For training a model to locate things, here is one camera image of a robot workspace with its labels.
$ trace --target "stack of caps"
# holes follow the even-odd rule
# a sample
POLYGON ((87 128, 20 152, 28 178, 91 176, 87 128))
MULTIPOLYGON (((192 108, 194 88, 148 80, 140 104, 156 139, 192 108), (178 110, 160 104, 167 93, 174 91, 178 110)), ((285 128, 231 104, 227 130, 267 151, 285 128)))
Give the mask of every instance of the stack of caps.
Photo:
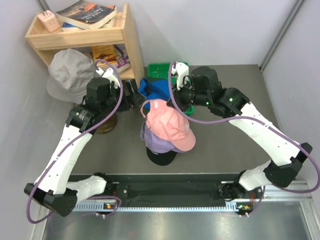
POLYGON ((157 165, 170 164, 177 153, 191 150, 196 137, 188 120, 176 109, 167 106, 162 99, 148 100, 141 107, 145 122, 141 128, 141 139, 145 142, 149 159, 157 165), (150 103, 147 116, 143 113, 145 104, 150 103))

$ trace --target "blue object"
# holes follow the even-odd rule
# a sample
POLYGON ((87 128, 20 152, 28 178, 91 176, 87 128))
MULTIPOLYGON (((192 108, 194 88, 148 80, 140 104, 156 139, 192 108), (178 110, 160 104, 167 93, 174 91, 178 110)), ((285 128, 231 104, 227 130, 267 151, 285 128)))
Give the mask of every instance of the blue object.
MULTIPOLYGON (((139 92, 148 100, 162 99, 168 101, 170 98, 168 81, 166 79, 150 82, 146 78, 142 78, 139 92)), ((150 109, 150 103, 147 103, 144 107, 150 109)))
POLYGON ((62 24, 62 28, 74 28, 74 27, 76 27, 76 26, 74 26, 74 25, 72 25, 72 24, 69 24, 69 23, 66 23, 66 22, 64 22, 64 23, 62 24))

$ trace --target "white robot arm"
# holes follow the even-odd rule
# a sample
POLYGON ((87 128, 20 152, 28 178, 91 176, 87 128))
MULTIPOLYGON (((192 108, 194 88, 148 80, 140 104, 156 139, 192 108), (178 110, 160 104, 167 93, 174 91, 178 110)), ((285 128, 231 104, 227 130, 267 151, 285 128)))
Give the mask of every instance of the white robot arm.
MULTIPOLYGON (((261 166, 241 172, 234 183, 226 185, 223 189, 221 193, 223 198, 233 199, 255 188, 270 184, 285 188, 295 179, 307 158, 306 155, 292 142, 281 137, 284 134, 262 116, 241 91, 232 87, 222 88, 217 72, 207 66, 198 67, 189 75, 188 66, 178 62, 171 73, 178 74, 173 96, 180 109, 184 111, 190 105, 205 106, 213 114, 224 119, 248 117, 231 119, 228 122, 245 132, 271 158, 261 166)), ((308 143, 295 143, 308 153, 312 151, 308 143)))
MULTIPOLYGON (((81 151, 95 130, 81 137, 80 135, 103 120, 119 100, 120 83, 113 70, 108 68, 106 71, 97 72, 102 77, 95 77, 87 84, 87 92, 82 103, 70 111, 61 139, 47 167, 34 183, 28 183, 24 188, 24 192, 30 198, 63 217, 70 214, 75 205, 82 200, 93 195, 112 193, 112 180, 102 173, 95 173, 78 182, 68 182, 81 151), (78 139, 65 148, 75 138, 78 139)), ((118 112, 139 107, 145 101, 130 80, 124 84, 129 95, 123 95, 120 99, 118 112)))

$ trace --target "gray cap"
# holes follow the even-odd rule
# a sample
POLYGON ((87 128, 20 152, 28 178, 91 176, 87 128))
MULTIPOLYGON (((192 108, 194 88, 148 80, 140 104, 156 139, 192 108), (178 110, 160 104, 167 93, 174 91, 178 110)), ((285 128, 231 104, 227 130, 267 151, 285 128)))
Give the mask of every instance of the gray cap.
POLYGON ((87 83, 94 77, 94 62, 81 52, 68 48, 57 52, 48 67, 46 89, 55 99, 80 104, 87 83))

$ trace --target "gray floor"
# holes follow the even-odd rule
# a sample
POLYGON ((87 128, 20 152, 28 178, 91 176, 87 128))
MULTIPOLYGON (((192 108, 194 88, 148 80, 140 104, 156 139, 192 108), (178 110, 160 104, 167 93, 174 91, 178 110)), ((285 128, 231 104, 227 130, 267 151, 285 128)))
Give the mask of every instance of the gray floor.
POLYGON ((251 217, 233 212, 119 212, 54 215, 43 240, 311 240, 299 202, 263 202, 251 217))
MULTIPOLYGON (((240 89, 271 122, 276 122, 262 74, 257 65, 212 66, 224 87, 240 89)), ((200 120, 218 119, 207 108, 196 107, 192 115, 200 120)), ((83 149, 73 174, 104 172, 143 173, 237 173, 269 160, 268 155, 247 135, 229 123, 190 127, 196 136, 195 147, 178 153, 168 166, 152 163, 140 139, 143 122, 139 110, 118 114, 116 128, 107 134, 95 134, 83 149)))

